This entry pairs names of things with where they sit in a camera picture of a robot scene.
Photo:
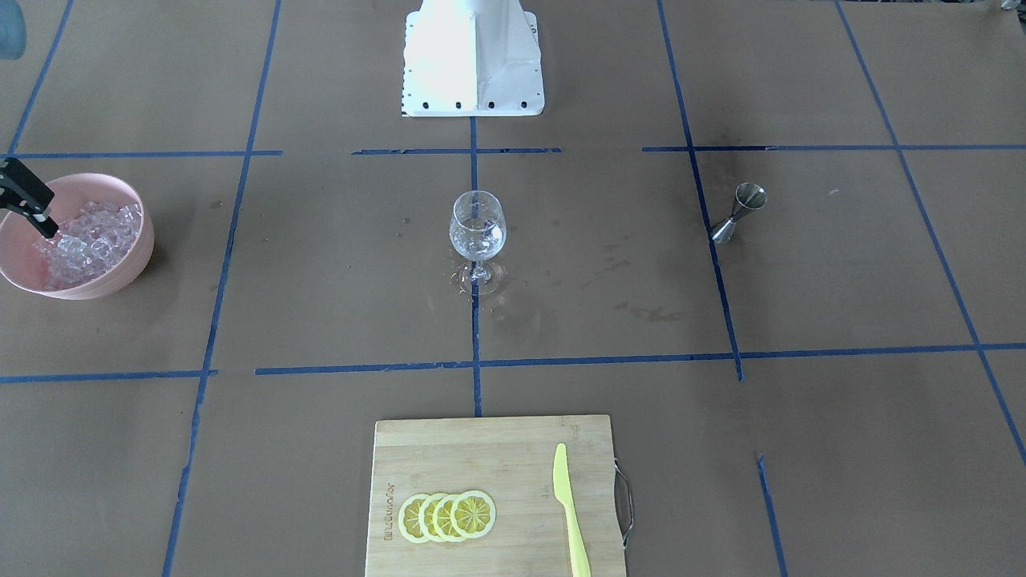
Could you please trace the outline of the steel cocktail jigger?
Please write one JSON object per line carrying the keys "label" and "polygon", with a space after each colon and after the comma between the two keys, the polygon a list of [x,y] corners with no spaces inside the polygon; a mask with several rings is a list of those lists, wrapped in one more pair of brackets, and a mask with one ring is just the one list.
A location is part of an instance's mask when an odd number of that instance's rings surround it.
{"label": "steel cocktail jigger", "polygon": [[712,230],[710,238],[714,244],[728,244],[737,223],[750,213],[761,211],[767,201],[765,187],[756,183],[741,183],[734,189],[729,215]]}

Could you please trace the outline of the clear ice cubes pile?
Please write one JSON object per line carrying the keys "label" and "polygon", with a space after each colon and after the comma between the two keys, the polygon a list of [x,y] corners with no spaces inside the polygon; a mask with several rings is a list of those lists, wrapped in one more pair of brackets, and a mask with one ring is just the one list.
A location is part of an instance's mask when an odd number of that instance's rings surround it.
{"label": "clear ice cubes pile", "polygon": [[43,288],[74,288],[110,272],[139,241],[142,226],[139,202],[85,202],[75,218],[60,223],[55,237],[33,242],[44,263]]}

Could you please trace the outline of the clear wine glass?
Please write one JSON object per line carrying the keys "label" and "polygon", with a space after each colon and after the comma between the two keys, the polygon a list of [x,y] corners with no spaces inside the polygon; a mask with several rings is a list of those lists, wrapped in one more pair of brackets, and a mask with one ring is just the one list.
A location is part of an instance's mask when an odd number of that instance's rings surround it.
{"label": "clear wine glass", "polygon": [[448,237],[464,260],[457,278],[467,293],[487,295],[498,288],[501,270],[492,260],[503,249],[507,235],[505,211],[494,194],[471,190],[455,200]]}

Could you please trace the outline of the pink plastic bowl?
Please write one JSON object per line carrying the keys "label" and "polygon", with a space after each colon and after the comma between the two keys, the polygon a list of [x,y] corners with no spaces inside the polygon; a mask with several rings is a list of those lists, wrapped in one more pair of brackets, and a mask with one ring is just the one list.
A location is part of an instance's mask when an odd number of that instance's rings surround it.
{"label": "pink plastic bowl", "polygon": [[49,213],[56,223],[75,218],[77,211],[87,201],[113,202],[124,205],[139,202],[143,209],[143,226],[139,241],[129,248],[128,254],[113,270],[107,272],[86,284],[63,288],[62,291],[45,291],[43,277],[44,263],[33,248],[33,242],[41,237],[32,225],[32,218],[25,219],[16,213],[8,213],[2,221],[2,274],[11,284],[30,293],[64,299],[91,300],[124,288],[139,277],[144,266],[149,263],[154,246],[154,231],[151,218],[144,208],[139,193],[124,180],[104,174],[73,174],[51,180],[47,187],[55,194],[54,201],[49,205]]}

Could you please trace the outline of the yellow lemon slices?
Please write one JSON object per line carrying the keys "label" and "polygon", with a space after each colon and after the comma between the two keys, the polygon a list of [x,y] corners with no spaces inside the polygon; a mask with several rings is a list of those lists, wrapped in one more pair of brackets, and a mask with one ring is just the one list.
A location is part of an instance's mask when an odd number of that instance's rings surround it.
{"label": "yellow lemon slices", "polygon": [[491,533],[497,504],[483,490],[459,494],[417,493],[398,509],[399,534],[407,542],[462,543]]}

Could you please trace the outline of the bamboo cutting board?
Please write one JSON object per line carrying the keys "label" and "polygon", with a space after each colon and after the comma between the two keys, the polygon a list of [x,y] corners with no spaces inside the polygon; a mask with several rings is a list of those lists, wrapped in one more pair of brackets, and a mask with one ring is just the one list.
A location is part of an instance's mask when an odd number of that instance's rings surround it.
{"label": "bamboo cutting board", "polygon": [[[553,495],[557,443],[568,449],[576,517],[593,576],[626,575],[606,415],[377,422],[364,573],[573,576],[567,526]],[[483,490],[497,504],[490,534],[422,544],[400,536],[398,509],[407,497],[466,490]]]}

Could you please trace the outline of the yellow plastic knife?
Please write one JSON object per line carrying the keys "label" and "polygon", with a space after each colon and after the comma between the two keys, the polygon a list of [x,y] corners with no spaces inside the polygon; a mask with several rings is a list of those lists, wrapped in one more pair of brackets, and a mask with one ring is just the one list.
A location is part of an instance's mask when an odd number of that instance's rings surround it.
{"label": "yellow plastic knife", "polygon": [[551,476],[553,495],[562,506],[565,526],[567,526],[569,570],[571,570],[573,576],[592,576],[585,540],[580,533],[580,523],[578,515],[576,515],[573,482],[569,478],[568,449],[564,443],[557,443],[555,446]]}

